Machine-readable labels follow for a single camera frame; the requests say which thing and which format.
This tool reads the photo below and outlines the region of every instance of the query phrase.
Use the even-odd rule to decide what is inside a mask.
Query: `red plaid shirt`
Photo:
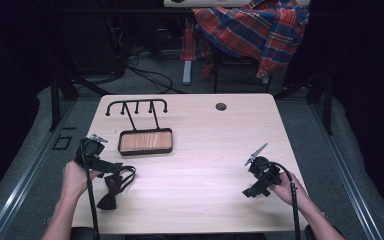
[[[259,78],[286,66],[302,42],[309,17],[296,0],[252,0],[241,9],[197,8],[193,12],[196,22],[187,21],[181,58],[212,58],[209,41],[233,57],[258,60]]]

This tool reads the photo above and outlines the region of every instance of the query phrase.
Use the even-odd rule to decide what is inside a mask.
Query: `dark background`
[[[94,0],[78,2],[101,6]],[[161,7],[161,2],[141,1],[141,7]],[[129,54],[128,48],[115,44],[103,18],[76,22],[65,17],[50,25],[26,13],[37,3],[0,0],[0,180],[34,121],[39,107],[36,94],[50,85],[57,72],[51,61],[55,53],[65,68],[80,74],[122,73],[123,59]],[[134,1],[119,3],[115,7],[137,7]],[[41,4],[77,7],[58,0]],[[304,42],[290,63],[285,84],[329,71],[334,96],[344,105],[366,171],[384,197],[384,1],[313,0],[310,11]],[[153,19],[122,19],[129,31],[121,40],[128,43],[137,38],[157,52],[158,41],[150,41],[157,38]],[[79,51],[80,45],[90,51]]]

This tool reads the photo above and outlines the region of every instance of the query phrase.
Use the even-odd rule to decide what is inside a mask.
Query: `table top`
[[[155,103],[161,128],[173,131],[173,151],[164,154],[121,156],[120,133],[132,130],[119,100],[164,99]],[[226,109],[216,109],[224,103]],[[149,104],[140,103],[132,117],[138,130],[154,129]],[[247,198],[242,191],[257,179],[244,164],[258,148],[260,153],[295,173],[302,181],[276,103],[269,94],[166,94],[108,95],[101,99],[88,136],[108,140],[100,157],[109,162],[134,166],[137,175],[116,196],[117,209],[97,209],[103,234],[233,233],[293,231],[292,207],[274,193]],[[93,181],[96,203],[108,193],[103,179]],[[299,214],[301,228],[307,225]],[[73,226],[92,227],[87,192],[77,205]]]
[[[310,4],[311,0],[297,0],[297,3],[303,7]],[[247,5],[250,0],[184,0],[183,2],[176,3],[172,0],[164,0],[165,7],[185,7],[185,8],[198,8],[198,7],[242,7]]]

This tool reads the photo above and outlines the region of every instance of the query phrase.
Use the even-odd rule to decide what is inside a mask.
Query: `hand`
[[[90,179],[94,179],[101,172],[89,171]],[[61,198],[70,198],[77,200],[87,189],[87,178],[85,170],[76,162],[70,161],[63,169],[63,182],[61,189]]]
[[[291,172],[290,174],[292,176],[292,179],[295,182],[295,188],[296,188],[297,199],[298,199],[298,208],[299,208],[300,203],[302,203],[305,200],[309,200],[309,197],[304,187],[296,178],[296,176]],[[269,186],[269,188],[274,193],[276,193],[276,195],[279,196],[279,198],[282,199],[282,201],[284,201],[289,205],[292,205],[291,183],[289,182],[288,175],[286,175],[285,172],[282,172],[280,173],[279,178],[282,180],[282,183],[280,185],[272,184]]]

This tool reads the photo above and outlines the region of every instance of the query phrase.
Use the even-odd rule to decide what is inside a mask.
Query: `forearm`
[[[344,239],[329,223],[320,209],[310,199],[299,204],[299,211],[307,219],[317,240]]]
[[[70,239],[71,224],[74,211],[76,209],[77,199],[61,198],[56,207],[52,220],[45,231],[42,239]]]

